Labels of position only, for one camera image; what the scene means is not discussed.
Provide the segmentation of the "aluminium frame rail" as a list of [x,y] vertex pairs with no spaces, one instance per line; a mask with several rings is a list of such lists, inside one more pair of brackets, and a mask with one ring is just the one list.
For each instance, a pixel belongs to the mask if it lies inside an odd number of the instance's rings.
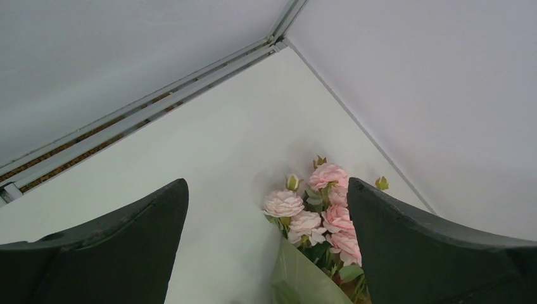
[[285,49],[285,34],[305,5],[289,1],[263,39],[2,165],[1,206]]

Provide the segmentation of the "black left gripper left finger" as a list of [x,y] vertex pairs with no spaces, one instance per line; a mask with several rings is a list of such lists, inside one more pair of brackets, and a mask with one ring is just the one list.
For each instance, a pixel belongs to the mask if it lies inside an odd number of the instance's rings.
[[2,303],[163,303],[189,206],[177,179],[37,241],[1,246]]

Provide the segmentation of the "pink flower bouquet green wrap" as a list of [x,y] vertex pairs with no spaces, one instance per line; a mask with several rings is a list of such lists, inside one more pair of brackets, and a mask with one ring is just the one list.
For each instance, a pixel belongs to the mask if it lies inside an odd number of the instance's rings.
[[321,156],[305,180],[286,178],[262,202],[283,236],[272,274],[272,303],[371,303],[348,208],[346,170]]

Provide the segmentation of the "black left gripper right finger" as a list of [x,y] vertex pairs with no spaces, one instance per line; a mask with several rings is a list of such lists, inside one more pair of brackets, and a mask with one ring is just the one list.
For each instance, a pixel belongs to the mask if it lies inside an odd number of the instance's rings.
[[479,231],[352,177],[348,206],[373,303],[535,303],[536,242]]

